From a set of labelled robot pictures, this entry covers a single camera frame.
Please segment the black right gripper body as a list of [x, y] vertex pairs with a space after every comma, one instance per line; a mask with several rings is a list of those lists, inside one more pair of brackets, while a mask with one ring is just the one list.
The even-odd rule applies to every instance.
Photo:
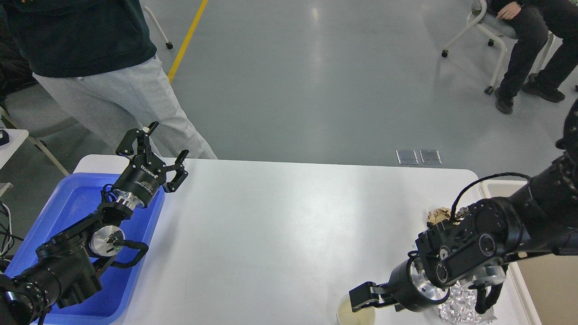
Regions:
[[387, 283], [388, 302], [397, 302], [411, 312], [423, 312], [444, 303], [449, 290], [433, 285], [419, 258], [410, 258], [394, 268]]

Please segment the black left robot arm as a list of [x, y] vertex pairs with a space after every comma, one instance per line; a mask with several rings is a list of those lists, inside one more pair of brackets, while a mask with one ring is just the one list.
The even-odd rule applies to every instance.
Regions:
[[137, 208], [147, 208], [159, 188], [173, 193], [188, 175], [183, 165], [188, 150], [172, 165], [153, 153], [150, 136], [158, 125], [126, 132], [116, 154], [130, 162], [114, 184], [101, 189], [93, 213], [39, 245], [36, 264], [12, 278], [1, 276], [3, 325], [41, 325], [54, 305], [80, 304], [101, 291], [108, 268], [132, 268], [146, 255], [148, 245], [127, 239], [121, 223]]

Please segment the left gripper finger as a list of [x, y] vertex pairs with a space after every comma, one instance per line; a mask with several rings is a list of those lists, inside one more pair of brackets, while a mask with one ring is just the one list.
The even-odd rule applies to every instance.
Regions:
[[154, 153], [150, 136], [158, 125], [158, 121], [153, 121], [148, 127], [128, 130], [116, 148], [116, 155], [130, 159], [144, 155], [147, 160], [151, 160]]
[[165, 193], [174, 193], [177, 189], [179, 189], [180, 185], [184, 182], [186, 177], [188, 177], [188, 172], [184, 166], [184, 160], [188, 154], [188, 149], [182, 150], [172, 165], [163, 166], [164, 173], [173, 171], [175, 172], [175, 176], [171, 181], [166, 181], [163, 183], [163, 191], [165, 191]]

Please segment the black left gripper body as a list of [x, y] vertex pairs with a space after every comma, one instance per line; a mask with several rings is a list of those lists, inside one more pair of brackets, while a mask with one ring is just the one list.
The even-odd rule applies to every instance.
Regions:
[[118, 197], [138, 200], [143, 208], [151, 203], [159, 188], [167, 181], [166, 173], [158, 170], [166, 163], [154, 156], [151, 163], [146, 156], [136, 156], [113, 184], [112, 190]]

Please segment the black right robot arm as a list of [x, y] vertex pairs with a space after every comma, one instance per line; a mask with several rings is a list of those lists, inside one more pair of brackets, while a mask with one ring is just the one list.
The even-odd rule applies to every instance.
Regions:
[[577, 104], [556, 142], [563, 154], [509, 197], [485, 198], [429, 223], [409, 259], [387, 283], [365, 282], [350, 290], [353, 312], [394, 305], [421, 312], [450, 297], [456, 283], [476, 291], [475, 310], [485, 313], [499, 298], [510, 263], [543, 255], [577, 254]]

